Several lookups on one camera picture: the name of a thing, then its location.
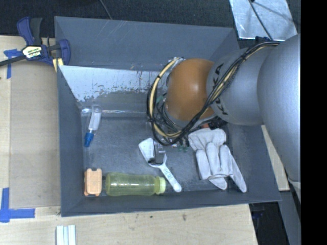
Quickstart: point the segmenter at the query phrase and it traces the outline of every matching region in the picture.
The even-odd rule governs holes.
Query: wooden table
[[[6,57],[2,52],[7,49],[21,49],[25,45],[24,40],[20,37],[0,36],[0,61]],[[19,79],[19,74],[24,74],[26,70],[26,79],[21,79],[21,86],[15,87],[12,91],[11,83]],[[34,62],[20,62],[12,66],[12,78],[7,80],[7,67],[0,67],[0,188],[12,186],[18,177],[23,177],[27,185],[31,188],[22,190],[23,197],[33,197],[31,195],[37,192],[47,192],[47,195],[39,195],[39,204],[50,204],[49,196],[53,182],[43,181],[44,170],[57,170],[57,174],[52,175],[53,179],[59,178],[59,169],[53,169],[53,164],[44,163],[45,156],[44,145],[53,148],[58,144],[57,122],[58,118],[43,119],[45,116],[53,114],[57,108],[57,102],[48,103],[47,106],[29,106],[26,104],[24,112],[26,114],[17,115],[20,108],[17,105],[19,101],[24,103],[24,97],[34,95],[38,97],[30,102],[43,100],[47,102],[49,92],[53,90],[49,86],[51,80],[47,80],[48,84],[44,84],[40,76],[33,78],[35,72],[38,74],[51,74],[53,68],[45,64]],[[33,88],[24,84],[31,83],[33,79]],[[38,93],[28,92],[39,87]],[[28,121],[28,117],[41,115],[41,121],[36,123],[37,119]],[[28,128],[34,128],[31,132],[29,141],[21,141],[17,144],[18,136],[12,139],[10,144],[10,133],[18,134],[21,130],[26,133]],[[273,153],[273,148],[268,148],[274,157],[273,167],[277,175],[278,186],[280,190],[287,190],[287,180],[285,172],[280,166],[278,157]],[[17,162],[15,155],[19,152],[26,152],[25,167],[16,170],[11,166]],[[121,213],[110,215],[95,216],[78,216],[64,217],[60,216],[60,206],[41,206],[36,208],[36,216],[34,219],[12,219],[8,224],[0,224],[0,244],[55,244],[55,229],[57,225],[76,225],[77,244],[258,244],[254,232],[249,206],[235,205],[223,207],[211,207],[189,210],[174,211],[156,211],[156,212],[140,212],[140,213]]]

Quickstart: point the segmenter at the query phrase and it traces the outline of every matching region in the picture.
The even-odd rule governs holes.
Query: gray tray
[[[100,167],[103,172],[161,175],[144,161],[138,143],[151,137],[146,126],[146,92],[153,77],[175,56],[215,60],[238,49],[233,29],[175,24],[56,17],[56,39],[68,39],[71,65],[58,70],[61,213],[63,216],[145,210],[185,209],[280,200],[277,183],[261,127],[228,125],[228,145],[248,187],[241,193],[232,181],[228,190],[200,180],[195,154],[166,148],[167,165],[183,187],[151,197],[85,197],[83,172]],[[116,86],[110,81],[148,83]],[[101,93],[97,86],[103,85]],[[86,130],[83,109],[98,103],[108,111],[91,147],[83,147]]]

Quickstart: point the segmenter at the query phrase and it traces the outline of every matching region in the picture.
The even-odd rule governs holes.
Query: white plastic piece
[[[57,226],[56,245],[76,245],[75,225]]]
[[[97,131],[99,128],[99,124],[101,121],[101,115],[102,115],[102,108],[97,105],[92,106],[92,115],[90,119],[90,123],[88,126],[88,129],[91,131]]]
[[[148,138],[138,144],[138,147],[146,160],[146,162],[149,162],[150,159],[154,158],[154,141],[152,138]],[[175,177],[172,175],[168,167],[166,166],[167,156],[165,154],[163,158],[162,164],[151,164],[149,165],[154,168],[159,168],[165,178],[169,181],[169,183],[172,185],[175,192],[181,192],[182,187],[178,183],[178,181],[175,179]]]

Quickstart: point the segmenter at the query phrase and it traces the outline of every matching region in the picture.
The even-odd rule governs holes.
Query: blue tape
[[[22,52],[17,50],[17,49],[12,49],[12,50],[5,50],[4,54],[8,57],[8,59],[21,56]],[[11,63],[8,64],[7,67],[7,79],[11,78]]]
[[[35,218],[35,209],[9,209],[9,188],[2,189],[0,222],[8,223],[12,218]]]

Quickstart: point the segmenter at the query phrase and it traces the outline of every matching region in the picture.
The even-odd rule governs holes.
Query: white cloth
[[[218,188],[225,190],[225,177],[231,177],[241,192],[246,192],[246,184],[230,153],[226,141],[226,133],[222,129],[209,128],[195,131],[189,135],[189,142],[196,152],[200,178],[208,179]]]

